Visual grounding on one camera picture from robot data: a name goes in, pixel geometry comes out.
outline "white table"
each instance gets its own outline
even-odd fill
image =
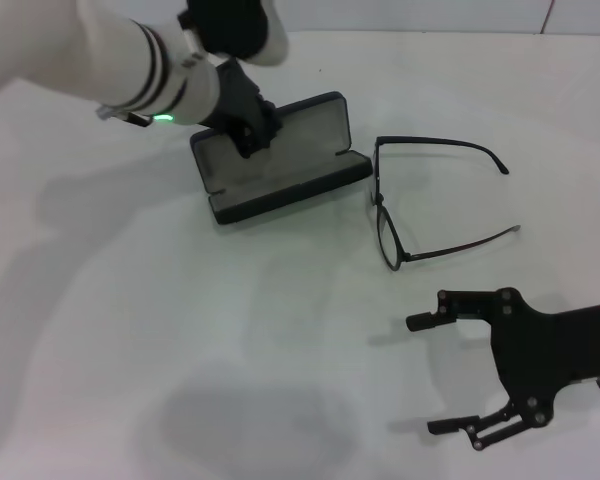
[[[600,479],[600,392],[476,454],[426,420],[505,403],[481,322],[411,335],[441,289],[600,304],[600,38],[301,33],[249,69],[278,105],[338,90],[353,146],[418,251],[391,273],[354,185],[219,228],[192,129],[102,123],[25,84],[0,94],[0,479]]]

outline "case lid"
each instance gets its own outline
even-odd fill
[[[278,109],[283,127],[249,159],[227,135],[194,135],[191,147],[215,212],[369,162],[351,147],[345,98],[337,92]]]

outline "black eyeglasses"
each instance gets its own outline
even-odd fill
[[[376,140],[376,148],[374,154],[374,175],[375,175],[375,191],[371,193],[371,202],[377,208],[377,229],[378,229],[378,240],[380,241],[380,248],[382,249],[382,255],[384,256],[387,265],[391,270],[397,272],[400,269],[402,263],[417,262],[418,260],[426,260],[429,258],[442,257],[445,255],[451,255],[452,253],[462,252],[471,248],[479,247],[485,243],[489,243],[496,238],[500,238],[509,232],[517,232],[520,230],[520,225],[508,228],[507,230],[493,235],[492,237],[479,240],[477,242],[469,243],[455,248],[447,248],[444,250],[437,250],[435,252],[411,254],[404,251],[402,243],[396,232],[396,227],[391,220],[391,216],[383,205],[384,197],[380,193],[380,147],[388,144],[408,144],[408,143],[419,143],[429,145],[453,145],[457,147],[468,147],[480,150],[491,157],[495,162],[498,170],[503,175],[509,175],[509,170],[505,167],[504,163],[500,161],[495,154],[487,150],[480,145],[473,143],[459,142],[456,140],[445,140],[441,138],[427,138],[427,137],[378,137]]]

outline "glasses lens rim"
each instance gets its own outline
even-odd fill
[[[378,194],[376,193],[376,182],[373,181],[370,185],[369,185],[369,201],[371,202],[371,205],[377,205],[377,197]]]
[[[387,256],[387,253],[384,249],[384,244],[382,243],[382,232],[380,231],[380,219],[382,218],[383,215],[386,219],[385,221],[387,222],[387,227],[389,227],[389,231],[391,232],[391,238],[393,239],[393,242],[395,244],[395,248],[396,248],[395,263],[392,263],[391,260],[389,259],[389,257]],[[391,216],[389,215],[389,211],[385,207],[378,207],[376,231],[378,234],[378,242],[380,243],[380,251],[382,252],[382,257],[384,258],[385,263],[394,272],[398,271],[398,269],[400,268],[400,265],[402,264],[402,254],[401,254],[400,243],[398,242],[398,237],[396,235],[395,229],[393,228],[393,223],[391,221]]]

